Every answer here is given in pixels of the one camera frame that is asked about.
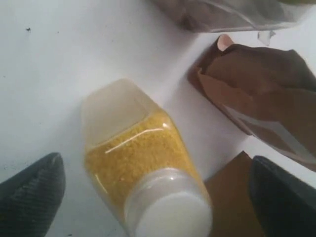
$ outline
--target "brown paper bag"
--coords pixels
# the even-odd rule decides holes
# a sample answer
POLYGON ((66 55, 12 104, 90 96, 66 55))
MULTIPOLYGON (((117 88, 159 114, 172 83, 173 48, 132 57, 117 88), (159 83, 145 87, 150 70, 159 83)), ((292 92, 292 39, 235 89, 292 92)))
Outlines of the brown paper bag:
POLYGON ((240 153, 205 182, 213 202, 210 237, 263 237, 248 193, 251 158, 240 153))
POLYGON ((316 171, 316 78, 293 50, 232 44, 221 36, 189 81, 231 121, 316 171))

